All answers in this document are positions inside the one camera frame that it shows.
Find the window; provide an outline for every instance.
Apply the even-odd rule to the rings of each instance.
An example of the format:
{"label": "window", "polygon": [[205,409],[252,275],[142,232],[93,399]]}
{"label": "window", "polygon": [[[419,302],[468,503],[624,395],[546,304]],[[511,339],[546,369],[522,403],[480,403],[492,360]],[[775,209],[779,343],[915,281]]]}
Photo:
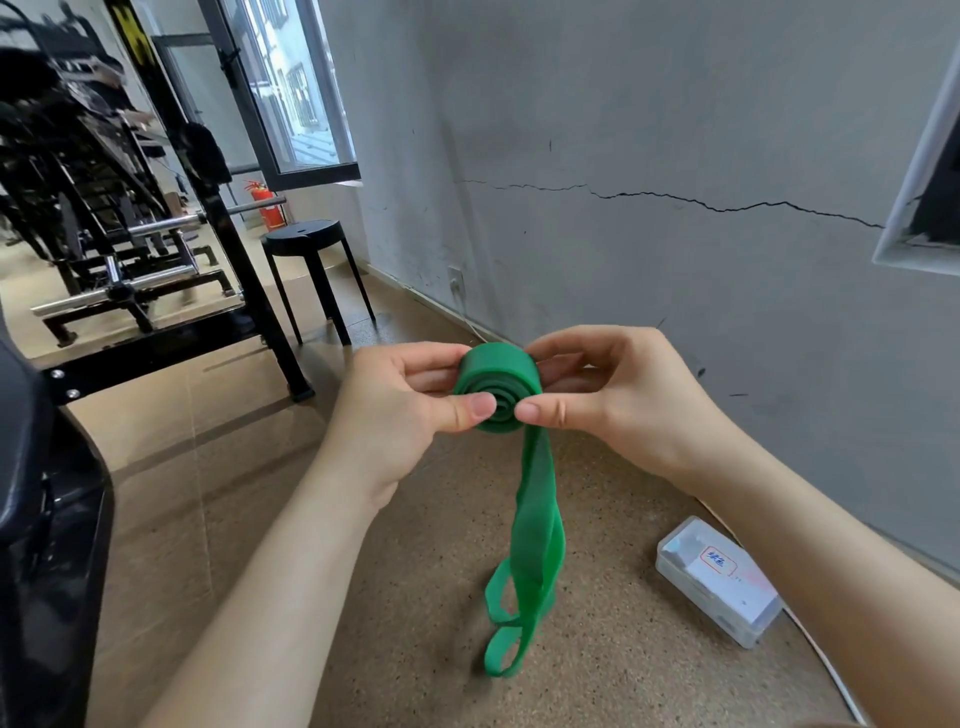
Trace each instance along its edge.
{"label": "window", "polygon": [[960,276],[960,55],[880,236],[874,263]]}
{"label": "window", "polygon": [[199,2],[270,188],[359,180],[317,4]]}
{"label": "window", "polygon": [[287,22],[286,0],[260,0],[260,8],[267,22],[275,28],[281,28]]}
{"label": "window", "polygon": [[290,86],[290,99],[300,125],[307,129],[319,127],[320,119],[317,118],[317,112],[314,111],[313,104],[310,102],[310,86],[307,84],[306,71],[303,70],[302,63],[298,63],[287,74],[287,85]]}

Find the window frame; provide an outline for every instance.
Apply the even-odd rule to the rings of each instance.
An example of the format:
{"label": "window frame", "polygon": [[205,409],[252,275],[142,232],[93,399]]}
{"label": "window frame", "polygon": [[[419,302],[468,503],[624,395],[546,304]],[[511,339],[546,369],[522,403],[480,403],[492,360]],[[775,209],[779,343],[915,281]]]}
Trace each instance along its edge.
{"label": "window frame", "polygon": [[[351,146],[346,121],[343,118],[343,114],[339,113],[340,98],[337,93],[332,70],[327,63],[319,18],[309,0],[288,1],[295,3],[297,12],[300,14],[300,24],[303,28],[307,52],[310,56],[310,63],[313,66],[314,77],[317,79],[317,84],[320,87],[324,111],[330,125],[331,134],[334,136],[334,142],[335,144],[338,142],[340,144],[346,143]],[[242,7],[243,2],[244,0],[237,0],[238,9]],[[253,0],[253,2],[258,6],[258,9],[262,8],[262,6],[259,6],[257,0]],[[289,172],[280,170],[279,161],[276,158],[270,137],[267,134],[267,128],[263,118],[260,116],[256,100],[253,98],[247,72],[243,63],[240,61],[239,54],[241,50],[234,39],[231,24],[222,5],[222,0],[199,0],[199,4],[204,14],[207,28],[210,31],[210,37],[213,39],[213,45],[217,49],[218,55],[224,64],[224,73],[230,82],[233,97],[236,99],[237,107],[240,109],[240,117],[243,119],[244,127],[247,130],[247,135],[253,146],[253,153],[260,163],[260,169],[267,185],[274,192],[278,192],[286,189],[311,187],[319,184],[360,180],[360,166],[356,161]],[[289,72],[284,72],[283,76],[283,80],[287,86],[285,90],[292,92],[289,83]]]}

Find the baseboard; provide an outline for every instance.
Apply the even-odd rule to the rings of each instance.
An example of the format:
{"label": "baseboard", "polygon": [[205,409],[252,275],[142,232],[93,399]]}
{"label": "baseboard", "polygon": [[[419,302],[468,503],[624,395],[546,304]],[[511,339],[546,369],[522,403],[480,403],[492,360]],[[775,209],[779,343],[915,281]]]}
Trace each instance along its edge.
{"label": "baseboard", "polygon": [[512,341],[505,339],[503,336],[496,333],[495,331],[491,331],[488,328],[484,327],[483,325],[478,324],[472,319],[468,319],[469,320],[469,324],[468,324],[467,322],[464,321],[464,317],[461,316],[458,311],[454,311],[452,308],[448,308],[447,306],[443,305],[439,301],[435,301],[434,299],[431,299],[429,296],[422,294],[420,291],[411,288],[409,285],[407,285],[406,283],[403,283],[399,279],[394,278],[389,273],[386,273],[385,271],[381,271],[379,268],[376,268],[375,266],[370,265],[370,263],[368,263],[366,260],[357,260],[357,265],[360,268],[363,268],[365,271],[367,271],[367,273],[369,273],[371,276],[373,276],[377,280],[383,281],[384,283],[389,285],[391,288],[397,288],[401,291],[404,291],[407,295],[409,295],[418,303],[422,303],[427,308],[430,308],[436,311],[441,316],[443,316],[449,321],[452,321],[454,324],[456,324],[460,328],[464,328],[467,331],[469,331],[470,326],[473,326],[473,328],[475,328],[477,332],[480,333],[487,341],[503,341],[503,342],[506,342],[507,344],[514,343]]}
{"label": "baseboard", "polygon": [[902,541],[895,539],[889,533],[881,531],[879,528],[870,525],[870,527],[876,531],[880,536],[889,541],[891,544],[899,548],[903,553],[909,556],[911,559],[916,561],[922,567],[927,568],[930,571],[933,571],[937,576],[942,578],[944,581],[947,581],[951,586],[956,589],[960,589],[960,571],[954,569],[952,566],[945,564],[939,559],[935,559],[932,556],[918,551],[912,546],[908,546]]}

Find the white cable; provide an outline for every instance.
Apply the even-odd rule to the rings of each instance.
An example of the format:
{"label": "white cable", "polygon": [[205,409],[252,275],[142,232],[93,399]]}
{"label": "white cable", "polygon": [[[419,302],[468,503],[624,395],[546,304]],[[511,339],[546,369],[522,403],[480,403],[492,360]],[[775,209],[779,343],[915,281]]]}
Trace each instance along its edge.
{"label": "white cable", "polygon": [[[720,521],[720,524],[727,529],[727,532],[732,536],[733,540],[739,544],[740,542],[737,540],[736,534],[733,533],[731,528],[724,523],[723,519],[720,518],[713,511],[713,509],[702,500],[700,500],[700,504],[703,505],[704,508],[706,508],[715,519]],[[806,631],[806,627],[804,627],[804,625],[800,622],[797,615],[793,613],[793,610],[784,604],[783,611],[786,612],[786,615],[790,617],[793,620],[793,623],[800,628],[800,631],[804,634],[804,637],[806,637],[806,641],[810,643],[810,646],[813,647],[813,651],[817,653],[817,657],[820,658],[820,662],[823,663],[824,667],[827,669],[830,679],[833,680],[833,685],[835,685],[836,689],[840,691],[840,697],[842,697],[844,703],[847,704],[847,710],[850,711],[850,715],[853,717],[853,720],[856,721],[857,725],[869,726],[870,723],[867,722],[867,718],[864,717],[864,715],[860,712],[859,707],[856,705],[856,701],[853,700],[853,696],[850,695],[850,690],[848,690],[847,685],[840,678],[840,675],[837,673],[836,669],[834,669],[833,663],[829,660],[829,657],[827,657],[824,651],[820,649],[820,645],[814,641],[813,636]]]}
{"label": "white cable", "polygon": [[459,288],[460,286],[457,286],[456,288],[454,288],[452,293],[453,293],[454,300],[457,302],[457,312],[460,314],[460,318],[463,319],[464,323],[468,326],[468,328],[471,331],[473,331],[474,336],[480,339],[480,341],[482,341],[484,344],[489,343],[487,339],[485,339],[481,335],[481,333],[476,328],[473,327],[473,324],[470,322],[470,319],[467,318],[467,297],[464,296],[463,291],[460,291],[459,295],[457,294],[457,291],[459,290]]}
{"label": "white cable", "polygon": [[800,627],[800,631],[804,633],[804,637],[810,643],[810,646],[813,647],[813,651],[817,653],[817,657],[820,658],[820,662],[824,664],[824,667],[827,668],[827,672],[830,674],[830,677],[833,679],[833,684],[837,687],[837,690],[840,691],[840,696],[843,698],[843,701],[847,703],[847,710],[850,711],[850,715],[853,716],[853,720],[856,721],[857,725],[869,725],[867,718],[860,713],[860,709],[856,705],[856,701],[853,700],[853,696],[850,695],[850,691],[847,690],[847,686],[844,684],[844,681],[840,679],[840,675],[837,674],[837,671],[833,668],[833,663],[830,661],[829,657],[824,654],[824,651],[820,649],[820,645],[814,642],[813,638],[810,636],[810,633],[806,631],[800,620],[797,619],[797,615],[793,613],[793,610],[790,607],[783,605],[783,611],[786,612],[786,615],[793,619],[793,623]]}

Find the right hand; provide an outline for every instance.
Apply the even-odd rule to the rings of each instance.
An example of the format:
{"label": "right hand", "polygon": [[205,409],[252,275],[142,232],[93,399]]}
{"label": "right hand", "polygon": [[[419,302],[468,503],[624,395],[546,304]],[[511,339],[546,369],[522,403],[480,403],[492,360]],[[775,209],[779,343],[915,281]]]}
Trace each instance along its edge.
{"label": "right hand", "polygon": [[589,432],[648,473],[686,480],[746,438],[655,328],[578,326],[526,351],[545,394],[519,402],[516,418]]}

